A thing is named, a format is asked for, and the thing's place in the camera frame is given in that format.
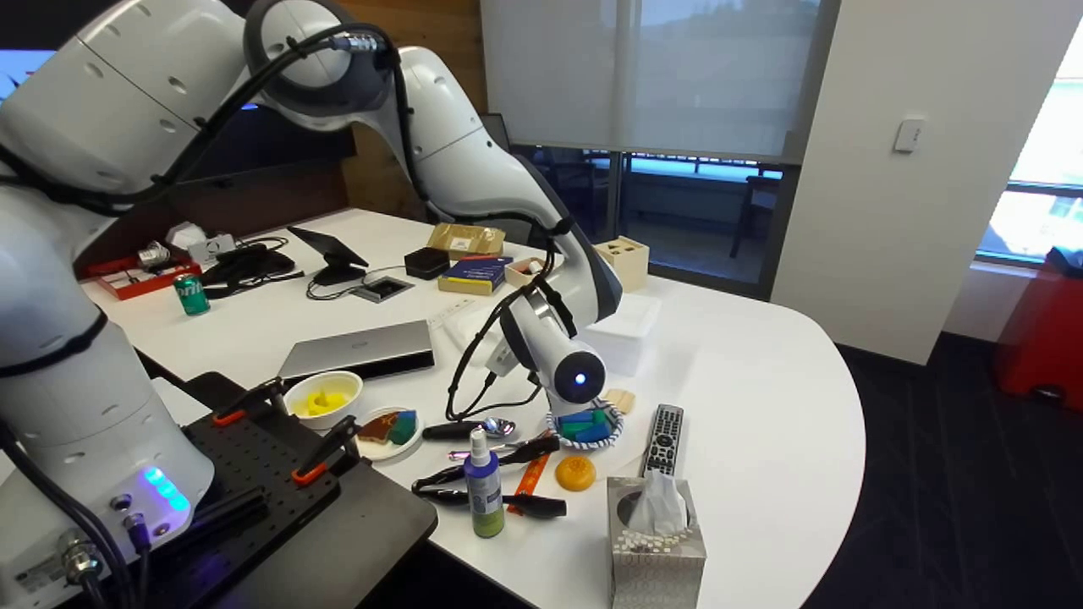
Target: silver laptop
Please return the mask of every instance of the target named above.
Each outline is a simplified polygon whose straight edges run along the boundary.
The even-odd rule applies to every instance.
[[[427,370],[427,364],[434,364],[431,325],[407,323],[407,325],[297,341],[289,351],[279,377],[285,383],[295,383],[316,372],[348,370],[348,372],[359,372],[361,379],[373,379],[373,377]]]

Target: white wall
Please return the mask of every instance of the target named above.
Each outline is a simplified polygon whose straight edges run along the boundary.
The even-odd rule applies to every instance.
[[[1000,341],[1035,268],[975,261],[945,323],[945,330]]]
[[[1083,0],[842,0],[771,301],[928,363]],[[900,116],[928,116],[891,156]]]

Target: cup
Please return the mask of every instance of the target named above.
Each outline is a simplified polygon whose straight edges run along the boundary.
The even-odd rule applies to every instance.
[[[322,436],[346,417],[361,418],[361,389],[355,372],[317,372],[290,386],[282,404],[289,417]]]

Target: plate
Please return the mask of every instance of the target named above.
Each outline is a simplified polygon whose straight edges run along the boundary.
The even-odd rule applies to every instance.
[[[413,434],[410,436],[393,436],[395,424],[399,429],[410,425],[413,414]],[[393,460],[410,455],[420,444],[423,418],[418,409],[377,409],[361,429],[355,434],[355,446],[366,460]]]

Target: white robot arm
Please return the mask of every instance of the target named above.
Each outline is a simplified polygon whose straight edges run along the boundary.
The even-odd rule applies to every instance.
[[[567,444],[605,446],[621,434],[597,404],[604,363],[569,341],[618,312],[621,283],[545,187],[487,139],[438,55],[395,50],[377,26],[317,0],[264,0],[246,21],[216,0],[123,0],[0,105],[8,455],[39,464],[112,537],[127,535],[114,497],[135,497],[164,531],[154,545],[185,531],[213,464],[170,424],[127,336],[72,277],[72,257],[108,222],[90,210],[118,210],[170,187],[224,105],[246,93],[304,127],[377,127],[444,217],[514,214],[552,229],[563,250],[552,292],[514,299],[501,328],[541,377]],[[26,573],[52,567],[72,531],[60,510],[9,478],[0,513],[0,607],[68,599],[65,583],[25,586]]]

